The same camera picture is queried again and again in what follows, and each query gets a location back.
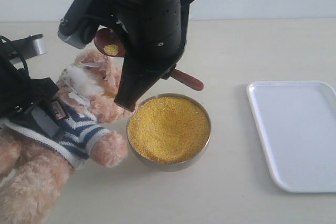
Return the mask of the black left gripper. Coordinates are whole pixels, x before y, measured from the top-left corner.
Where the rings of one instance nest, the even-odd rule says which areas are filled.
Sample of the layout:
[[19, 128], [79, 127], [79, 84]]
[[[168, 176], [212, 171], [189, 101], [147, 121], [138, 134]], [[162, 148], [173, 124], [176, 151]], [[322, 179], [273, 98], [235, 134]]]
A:
[[[13, 45], [13, 40], [1, 38], [1, 117], [10, 117], [18, 124], [52, 140], [61, 140], [65, 132], [60, 127], [51, 100], [58, 92], [48, 77], [36, 79], [29, 75], [27, 60]], [[4, 52], [7, 42], [18, 52], [20, 62], [12, 64]]]

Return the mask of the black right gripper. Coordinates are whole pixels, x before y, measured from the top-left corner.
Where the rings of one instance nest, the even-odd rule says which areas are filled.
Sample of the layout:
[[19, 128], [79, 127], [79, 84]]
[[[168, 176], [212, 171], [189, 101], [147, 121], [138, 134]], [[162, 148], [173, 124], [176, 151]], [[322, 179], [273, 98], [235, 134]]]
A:
[[111, 20], [105, 23], [125, 47], [114, 102], [133, 112], [136, 103], [176, 68], [185, 43], [188, 0], [105, 0]]

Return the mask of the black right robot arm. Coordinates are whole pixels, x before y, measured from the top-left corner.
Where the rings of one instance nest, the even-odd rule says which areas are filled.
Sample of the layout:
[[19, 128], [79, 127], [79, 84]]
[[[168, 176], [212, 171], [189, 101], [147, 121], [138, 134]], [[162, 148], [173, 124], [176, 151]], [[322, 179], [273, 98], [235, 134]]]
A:
[[110, 19], [102, 25], [120, 38], [126, 56], [117, 105], [133, 111], [159, 79], [168, 78], [181, 58], [190, 4], [195, 0], [102, 0]]

